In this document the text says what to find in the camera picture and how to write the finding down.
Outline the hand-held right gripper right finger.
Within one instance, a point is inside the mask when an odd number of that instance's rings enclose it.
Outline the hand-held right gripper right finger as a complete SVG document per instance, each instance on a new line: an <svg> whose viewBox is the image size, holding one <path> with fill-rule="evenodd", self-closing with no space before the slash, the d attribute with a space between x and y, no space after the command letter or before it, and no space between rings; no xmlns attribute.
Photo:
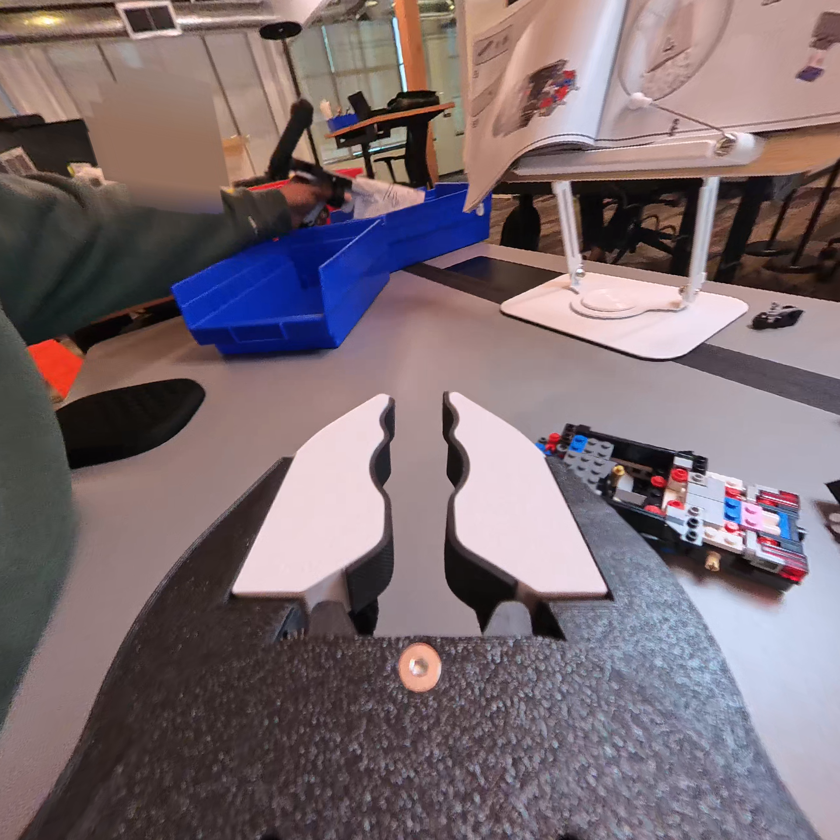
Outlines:
<svg viewBox="0 0 840 840"><path fill-rule="evenodd" d="M483 635L562 636L554 602L610 591L546 457L459 392L443 395L443 436L449 590Z"/></svg>

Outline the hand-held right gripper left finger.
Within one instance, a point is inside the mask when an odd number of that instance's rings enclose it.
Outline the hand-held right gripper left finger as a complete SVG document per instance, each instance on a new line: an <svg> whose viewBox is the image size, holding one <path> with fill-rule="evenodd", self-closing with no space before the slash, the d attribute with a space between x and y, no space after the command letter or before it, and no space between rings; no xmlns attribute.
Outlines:
<svg viewBox="0 0 840 840"><path fill-rule="evenodd" d="M377 394L315 433L292 458L232 584L238 600L300 604L372 636L392 582L395 401Z"/></svg>

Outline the printed white paper bag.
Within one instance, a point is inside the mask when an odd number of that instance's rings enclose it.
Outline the printed white paper bag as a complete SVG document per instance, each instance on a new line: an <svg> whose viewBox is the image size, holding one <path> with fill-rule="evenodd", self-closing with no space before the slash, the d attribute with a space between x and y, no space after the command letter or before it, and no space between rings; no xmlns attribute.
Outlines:
<svg viewBox="0 0 840 840"><path fill-rule="evenodd" d="M425 198L423 188L358 176L351 181L340 210L354 219L374 218L422 204Z"/></svg>

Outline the lego car model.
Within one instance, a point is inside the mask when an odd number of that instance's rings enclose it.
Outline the lego car model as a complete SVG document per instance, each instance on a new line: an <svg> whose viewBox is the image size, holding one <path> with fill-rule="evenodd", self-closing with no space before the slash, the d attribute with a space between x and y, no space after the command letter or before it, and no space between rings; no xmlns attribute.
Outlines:
<svg viewBox="0 0 840 840"><path fill-rule="evenodd" d="M660 552L778 592L810 568L797 494L712 471L708 459L567 423L534 441Z"/></svg>

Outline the blue plastic bin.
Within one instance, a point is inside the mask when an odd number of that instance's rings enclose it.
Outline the blue plastic bin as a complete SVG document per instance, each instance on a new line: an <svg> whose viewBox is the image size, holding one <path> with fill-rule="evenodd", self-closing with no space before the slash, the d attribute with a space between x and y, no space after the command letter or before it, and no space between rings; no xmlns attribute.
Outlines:
<svg viewBox="0 0 840 840"><path fill-rule="evenodd" d="M298 230L292 241L311 241L315 249L324 250L328 244L346 244L361 234L363 226L375 223L372 238L381 246L382 265L395 272L488 238L490 196L466 212L467 184L444 182L425 191L424 203L380 217L354 219L333 210L326 225Z"/></svg>
<svg viewBox="0 0 840 840"><path fill-rule="evenodd" d="M194 340L221 354L338 348L390 278L383 219L300 228L172 288Z"/></svg>

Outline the lego instruction booklet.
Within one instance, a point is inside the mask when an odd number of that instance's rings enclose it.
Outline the lego instruction booklet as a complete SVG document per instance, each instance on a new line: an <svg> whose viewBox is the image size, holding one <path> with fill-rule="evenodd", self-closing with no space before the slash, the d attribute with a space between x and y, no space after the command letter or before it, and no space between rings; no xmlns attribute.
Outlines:
<svg viewBox="0 0 840 840"><path fill-rule="evenodd" d="M675 169L647 152L838 122L838 2L464 2L465 210L505 174Z"/></svg>

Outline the black stickered lego panel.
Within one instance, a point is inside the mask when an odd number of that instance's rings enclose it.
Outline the black stickered lego panel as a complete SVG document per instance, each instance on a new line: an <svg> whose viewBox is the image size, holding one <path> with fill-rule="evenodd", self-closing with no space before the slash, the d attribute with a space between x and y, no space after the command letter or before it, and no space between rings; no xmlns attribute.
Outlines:
<svg viewBox="0 0 840 840"><path fill-rule="evenodd" d="M813 506L822 524L831 533L835 541L839 541L839 479L829 481L825 485L828 497L817 499Z"/></svg>

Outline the black round-top pole stand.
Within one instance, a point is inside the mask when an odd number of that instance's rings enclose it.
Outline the black round-top pole stand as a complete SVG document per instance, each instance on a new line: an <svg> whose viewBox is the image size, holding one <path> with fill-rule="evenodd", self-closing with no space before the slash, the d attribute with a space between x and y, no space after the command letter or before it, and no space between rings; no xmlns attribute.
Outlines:
<svg viewBox="0 0 840 840"><path fill-rule="evenodd" d="M271 20L259 27L259 38L265 45L269 75L280 102L280 132L283 133L296 114L308 113L300 109L307 100L303 94L298 71L291 54L291 43L303 32L304 25L296 20Z"/></svg>

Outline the black standing desk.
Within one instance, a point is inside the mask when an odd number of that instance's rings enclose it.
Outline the black standing desk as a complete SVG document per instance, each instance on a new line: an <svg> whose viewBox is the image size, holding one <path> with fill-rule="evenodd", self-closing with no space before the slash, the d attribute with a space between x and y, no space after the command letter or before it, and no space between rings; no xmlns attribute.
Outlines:
<svg viewBox="0 0 840 840"><path fill-rule="evenodd" d="M429 124L442 114L449 114L455 107L452 101L424 108L384 111L368 119L357 120L325 135L337 148L359 146L364 161L364 171L369 179L375 178L371 145L383 139L393 129L405 129L404 163L411 187L432 188L433 173L429 171L429 158L434 158L434 142L430 138Z"/></svg>

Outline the white booklet stand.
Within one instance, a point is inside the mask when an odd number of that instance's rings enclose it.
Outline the white booklet stand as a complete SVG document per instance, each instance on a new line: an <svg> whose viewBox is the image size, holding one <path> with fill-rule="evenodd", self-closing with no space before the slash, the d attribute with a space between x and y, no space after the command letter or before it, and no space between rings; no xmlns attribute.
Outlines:
<svg viewBox="0 0 840 840"><path fill-rule="evenodd" d="M566 151L534 156L517 172L551 178L565 273L500 304L502 314L647 361L672 361L693 351L742 318L749 305L702 290L717 207L719 175L702 180L689 274L681 287L586 269L579 247L571 177L653 169L744 166L761 156L764 140L752 133L724 133L636 147Z"/></svg>

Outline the black monitor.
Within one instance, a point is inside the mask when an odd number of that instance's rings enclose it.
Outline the black monitor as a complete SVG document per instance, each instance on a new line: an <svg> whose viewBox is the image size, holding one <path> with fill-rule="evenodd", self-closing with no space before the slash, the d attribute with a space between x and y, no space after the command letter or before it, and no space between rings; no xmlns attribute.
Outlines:
<svg viewBox="0 0 840 840"><path fill-rule="evenodd" d="M70 176L70 164L99 167L83 119L45 122L38 114L1 119L1 152L21 148L39 172Z"/></svg>

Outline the orange safety vest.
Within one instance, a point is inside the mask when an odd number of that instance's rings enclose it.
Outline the orange safety vest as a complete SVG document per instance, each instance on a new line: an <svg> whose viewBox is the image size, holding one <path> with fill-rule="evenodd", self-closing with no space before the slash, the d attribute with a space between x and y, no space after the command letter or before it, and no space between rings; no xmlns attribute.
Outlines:
<svg viewBox="0 0 840 840"><path fill-rule="evenodd" d="M51 339L28 346L52 403L62 403L79 375L85 354L70 339Z"/></svg>

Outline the wooden table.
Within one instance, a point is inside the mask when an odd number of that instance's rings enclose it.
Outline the wooden table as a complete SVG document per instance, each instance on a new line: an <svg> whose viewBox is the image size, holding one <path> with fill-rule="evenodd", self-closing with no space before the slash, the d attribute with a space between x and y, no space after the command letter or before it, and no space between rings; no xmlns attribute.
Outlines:
<svg viewBox="0 0 840 840"><path fill-rule="evenodd" d="M658 164L652 169L605 168L603 164L584 171L550 172L545 166L527 169L511 167L504 182L606 182L658 179L696 179L710 176L742 179L751 176L782 176L816 172L832 165L839 156L838 125L829 124L790 132L774 133L764 140L761 152L751 162L678 167L675 161Z"/></svg>

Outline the wooden post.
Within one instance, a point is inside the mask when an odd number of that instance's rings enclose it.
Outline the wooden post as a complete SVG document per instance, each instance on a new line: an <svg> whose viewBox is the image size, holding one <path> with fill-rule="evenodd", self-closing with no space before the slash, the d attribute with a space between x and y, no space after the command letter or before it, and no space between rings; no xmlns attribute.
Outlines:
<svg viewBox="0 0 840 840"><path fill-rule="evenodd" d="M399 29L403 68L408 91L427 88L427 68L424 54L424 40L417 1L394 1L395 21ZM407 126L406 165L410 182L414 186L434 185L429 170L428 156L436 163L434 147L429 145L429 128L432 116L429 113L411 118Z"/></svg>

